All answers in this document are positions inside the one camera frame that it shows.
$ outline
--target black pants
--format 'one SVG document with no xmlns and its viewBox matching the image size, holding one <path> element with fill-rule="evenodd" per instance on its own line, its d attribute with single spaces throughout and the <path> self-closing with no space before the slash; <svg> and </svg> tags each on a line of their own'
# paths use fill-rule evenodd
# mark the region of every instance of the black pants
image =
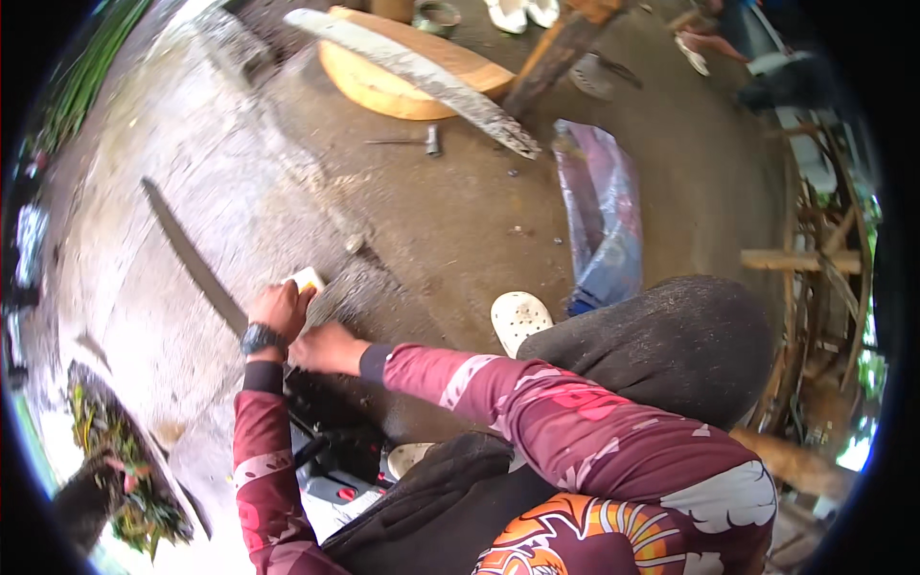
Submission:
<svg viewBox="0 0 920 575">
<path fill-rule="evenodd" d="M 763 391 L 773 346 L 764 309 L 736 282 L 675 278 L 527 338 L 540 358 L 638 403 L 729 429 Z M 557 493 L 512 447 L 466 433 L 429 450 L 323 548 L 353 575 L 467 575 L 505 526 Z"/>
</svg>

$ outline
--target machete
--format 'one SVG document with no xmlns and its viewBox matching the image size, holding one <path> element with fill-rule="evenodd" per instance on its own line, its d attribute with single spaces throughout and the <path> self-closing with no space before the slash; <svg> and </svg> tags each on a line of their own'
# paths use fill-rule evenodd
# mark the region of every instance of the machete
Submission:
<svg viewBox="0 0 920 575">
<path fill-rule="evenodd" d="M 185 230 L 179 225 L 176 216 L 169 209 L 166 200 L 160 193 L 159 188 L 149 178 L 141 178 L 141 186 L 144 187 L 144 193 L 147 200 L 150 201 L 150 207 L 153 208 L 156 219 L 159 221 L 163 232 L 169 240 L 169 245 L 176 251 L 179 261 L 189 272 L 195 285 L 204 293 L 204 297 L 217 312 L 227 326 L 236 334 L 238 338 L 243 336 L 246 327 L 249 324 L 246 312 L 234 301 L 233 296 L 224 288 L 208 264 L 204 262 L 201 254 L 195 249 L 195 246 L 186 236 Z"/>
<path fill-rule="evenodd" d="M 308 8 L 288 12 L 284 21 L 351 50 L 390 74 L 399 76 L 525 158 L 533 160 L 540 151 L 536 140 L 495 102 L 439 64 L 399 42 L 348 20 Z"/>
</svg>

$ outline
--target hand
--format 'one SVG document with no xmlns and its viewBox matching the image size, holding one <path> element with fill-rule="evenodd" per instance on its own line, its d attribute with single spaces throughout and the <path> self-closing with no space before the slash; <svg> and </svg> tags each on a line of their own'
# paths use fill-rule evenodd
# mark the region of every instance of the hand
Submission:
<svg viewBox="0 0 920 575">
<path fill-rule="evenodd" d="M 284 284 L 266 287 L 256 298 L 249 311 L 249 323 L 265 324 L 287 341 L 293 341 L 306 323 L 306 307 L 316 295 L 312 285 L 297 293 L 297 284 L 288 280 Z M 283 361 L 282 351 L 266 348 L 247 357 L 247 361 Z"/>
<path fill-rule="evenodd" d="M 291 344 L 288 362 L 318 374 L 361 375 L 361 356 L 371 343 L 352 336 L 338 322 L 308 329 Z"/>
</svg>

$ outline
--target maroon long-sleeve shirt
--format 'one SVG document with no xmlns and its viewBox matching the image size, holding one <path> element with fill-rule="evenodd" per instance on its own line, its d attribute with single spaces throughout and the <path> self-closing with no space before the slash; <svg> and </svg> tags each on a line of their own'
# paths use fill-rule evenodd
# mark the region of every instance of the maroon long-sleeve shirt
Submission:
<svg viewBox="0 0 920 575">
<path fill-rule="evenodd" d="M 540 361 L 372 346 L 362 376 L 499 431 L 560 493 L 511 521 L 473 573 L 760 573 L 776 491 L 724 431 Z M 300 503 L 281 368 L 236 397 L 234 482 L 258 573 L 344 574 Z"/>
</svg>

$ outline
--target concrete floor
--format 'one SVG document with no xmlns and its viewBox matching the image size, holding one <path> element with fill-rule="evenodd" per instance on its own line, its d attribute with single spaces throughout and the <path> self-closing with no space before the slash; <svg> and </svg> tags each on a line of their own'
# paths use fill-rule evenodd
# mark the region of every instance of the concrete floor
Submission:
<svg viewBox="0 0 920 575">
<path fill-rule="evenodd" d="M 505 37 L 479 0 L 455 4 L 464 20 L 454 40 L 520 69 L 537 30 Z M 551 125 L 556 118 L 591 123 L 614 135 L 635 163 L 645 284 L 688 273 L 738 279 L 762 296 L 778 325 L 776 278 L 743 270 L 739 259 L 744 247 L 781 243 L 778 144 L 731 103 L 743 67 L 712 57 L 712 77 L 699 76 L 656 15 L 638 10 L 621 18 L 598 45 L 641 78 L 644 89 L 621 82 L 617 100 L 605 103 L 560 81 L 523 120 L 545 149 L 531 162 L 496 149 L 460 119 L 442 122 L 444 156 L 436 160 L 412 146 L 361 144 L 424 125 L 347 100 L 313 48 L 254 92 L 227 81 L 189 28 L 170 29 L 136 60 L 163 26 L 148 19 L 156 10 L 132 35 L 137 45 L 120 54 L 121 68 L 48 178 L 52 226 L 45 253 L 57 246 L 59 257 L 46 258 L 48 296 L 25 335 L 34 374 L 29 397 L 40 426 L 43 418 L 61 417 L 71 359 L 93 354 L 204 508 L 212 541 L 161 552 L 158 570 L 190 570 L 195 563 L 241 569 L 225 478 L 242 364 L 233 334 L 150 213 L 141 176 L 159 183 L 243 306 L 263 284 L 313 265 L 339 278 L 344 287 L 334 315 L 364 337 L 500 352 L 489 321 L 499 294 L 535 293 L 562 319 L 572 272 L 548 151 Z M 515 226 L 531 233 L 509 234 Z M 366 235 L 368 249 L 351 256 L 344 242 L 356 231 Z M 565 245 L 555 237 L 566 238 Z M 439 441 L 469 426 L 382 388 L 330 383 L 398 442 Z M 50 425 L 42 428 L 48 445 L 61 443 L 48 436 Z M 58 471 L 68 473 L 63 465 Z"/>
</svg>

